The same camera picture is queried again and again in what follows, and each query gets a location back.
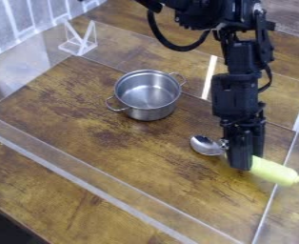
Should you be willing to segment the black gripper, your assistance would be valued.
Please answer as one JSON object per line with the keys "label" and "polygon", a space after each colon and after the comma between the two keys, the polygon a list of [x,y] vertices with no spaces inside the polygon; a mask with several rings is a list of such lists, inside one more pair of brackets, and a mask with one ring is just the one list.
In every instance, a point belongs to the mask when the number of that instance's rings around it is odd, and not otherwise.
{"label": "black gripper", "polygon": [[264,152],[264,104],[257,101],[260,77],[260,72],[220,73],[212,76],[212,114],[220,118],[224,127],[231,167],[241,171],[252,168],[252,154],[263,157]]}

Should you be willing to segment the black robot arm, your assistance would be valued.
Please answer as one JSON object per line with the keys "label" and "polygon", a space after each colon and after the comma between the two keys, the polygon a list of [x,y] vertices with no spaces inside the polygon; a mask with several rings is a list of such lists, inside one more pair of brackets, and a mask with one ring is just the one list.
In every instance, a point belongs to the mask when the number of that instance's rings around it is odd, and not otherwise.
{"label": "black robot arm", "polygon": [[[268,87],[257,80],[272,71],[275,60],[267,20],[260,0],[135,0],[148,9],[149,27],[159,42],[173,51],[191,51],[212,36],[221,44],[228,71],[212,76],[212,113],[224,129],[224,147],[233,168],[248,171],[253,158],[263,156],[265,117],[257,95]],[[187,46],[172,43],[157,28],[155,15],[169,7],[175,21],[200,31],[199,40]]]}

